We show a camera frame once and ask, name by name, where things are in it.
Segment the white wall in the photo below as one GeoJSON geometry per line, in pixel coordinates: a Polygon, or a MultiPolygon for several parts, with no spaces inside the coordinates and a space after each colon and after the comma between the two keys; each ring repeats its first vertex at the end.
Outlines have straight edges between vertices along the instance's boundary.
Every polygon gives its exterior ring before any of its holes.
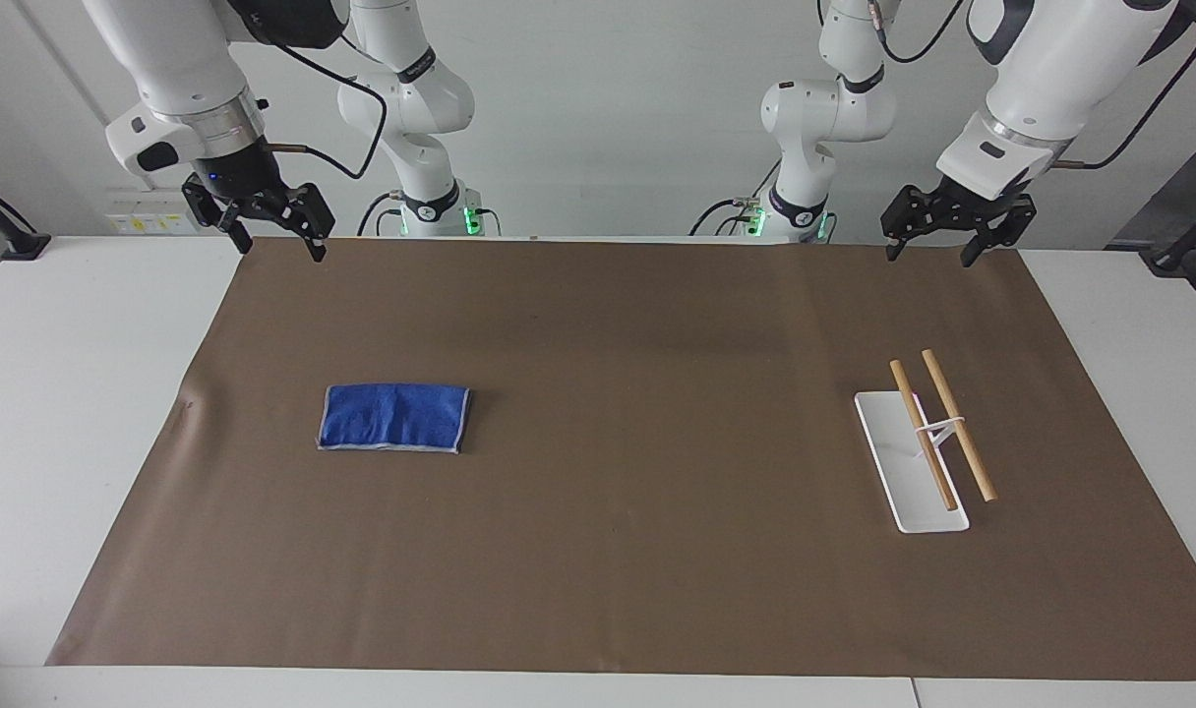
{"type": "MultiPolygon", "coordinates": [[[[816,54],[811,0],[420,4],[433,45],[476,91],[475,124],[445,139],[454,167],[513,233],[683,233],[707,205],[750,193],[777,157],[759,122],[765,89],[832,75],[816,54]]],[[[896,49],[921,45],[948,7],[905,2],[896,49]]],[[[1191,41],[1139,69],[1067,157],[1109,152],[1191,41]]],[[[271,140],[360,160],[364,139],[341,122],[332,81],[271,48],[237,45],[234,55],[271,102],[271,140]]],[[[343,47],[321,59],[347,73],[366,66],[343,47]]],[[[934,187],[935,158],[993,78],[959,22],[929,59],[889,67],[899,93],[895,133],[835,148],[837,240],[880,242],[878,215],[896,190],[934,187]]],[[[31,220],[60,233],[103,232],[98,214],[111,194],[144,187],[114,164],[100,135],[103,121],[134,102],[129,75],[80,1],[0,0],[0,190],[31,220]]],[[[1036,184],[1039,216],[1026,245],[1104,246],[1195,149],[1196,67],[1115,167],[1036,184]]],[[[341,233],[356,227],[370,197],[396,187],[386,158],[361,183],[311,158],[280,161],[292,183],[323,187],[341,233]]],[[[175,167],[154,183],[175,188],[184,176],[175,167]]]]}

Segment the electrical outlet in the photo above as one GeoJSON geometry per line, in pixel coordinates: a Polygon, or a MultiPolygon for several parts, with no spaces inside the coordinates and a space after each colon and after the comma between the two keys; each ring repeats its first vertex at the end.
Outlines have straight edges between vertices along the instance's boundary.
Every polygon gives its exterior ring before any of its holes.
{"type": "Polygon", "coordinates": [[[139,224],[144,224],[144,233],[152,236],[188,236],[196,233],[196,224],[188,214],[185,205],[140,202],[135,207],[134,216],[139,224]]]}
{"type": "Polygon", "coordinates": [[[135,215],[135,210],[139,205],[135,202],[115,202],[108,208],[108,213],[104,218],[108,222],[114,226],[117,233],[123,234],[142,234],[147,233],[145,231],[145,224],[139,216],[135,215]]]}
{"type": "Polygon", "coordinates": [[[114,205],[104,216],[117,233],[148,236],[188,236],[201,227],[188,209],[183,193],[176,189],[152,191],[110,191],[114,205]]]}

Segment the black stand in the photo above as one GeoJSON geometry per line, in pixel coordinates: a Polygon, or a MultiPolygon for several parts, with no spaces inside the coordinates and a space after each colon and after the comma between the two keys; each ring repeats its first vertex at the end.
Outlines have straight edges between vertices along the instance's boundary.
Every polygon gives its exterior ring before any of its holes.
{"type": "Polygon", "coordinates": [[[1160,254],[1146,254],[1145,260],[1152,264],[1152,269],[1173,274],[1183,264],[1183,257],[1194,248],[1196,248],[1196,224],[1160,254]]]}
{"type": "Polygon", "coordinates": [[[13,224],[8,215],[0,209],[0,232],[8,239],[8,250],[0,256],[4,261],[32,261],[51,242],[51,237],[45,233],[28,233],[13,224]]]}

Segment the green indicator light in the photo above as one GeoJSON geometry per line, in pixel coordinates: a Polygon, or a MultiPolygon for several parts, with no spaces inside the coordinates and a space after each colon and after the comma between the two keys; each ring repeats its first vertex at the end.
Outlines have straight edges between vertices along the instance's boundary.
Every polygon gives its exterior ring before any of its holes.
{"type": "Polygon", "coordinates": [[[837,222],[838,216],[826,212],[822,216],[822,222],[817,226],[817,240],[822,243],[830,243],[830,237],[834,236],[834,228],[837,222]]]}
{"type": "Polygon", "coordinates": [[[468,233],[471,236],[480,236],[480,214],[477,214],[471,207],[463,209],[463,213],[468,215],[468,233]]]}
{"type": "Polygon", "coordinates": [[[756,207],[756,216],[750,221],[746,227],[746,233],[750,236],[761,236],[764,233],[764,224],[768,221],[768,212],[761,207],[756,207]]]}

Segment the wall socket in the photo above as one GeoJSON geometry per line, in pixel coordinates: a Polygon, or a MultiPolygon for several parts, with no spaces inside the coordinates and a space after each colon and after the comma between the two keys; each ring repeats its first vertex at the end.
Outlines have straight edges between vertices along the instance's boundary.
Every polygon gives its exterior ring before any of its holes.
{"type": "Polygon", "coordinates": [[[201,233],[188,205],[169,199],[123,199],[108,208],[104,218],[117,233],[185,236],[201,233]]]}

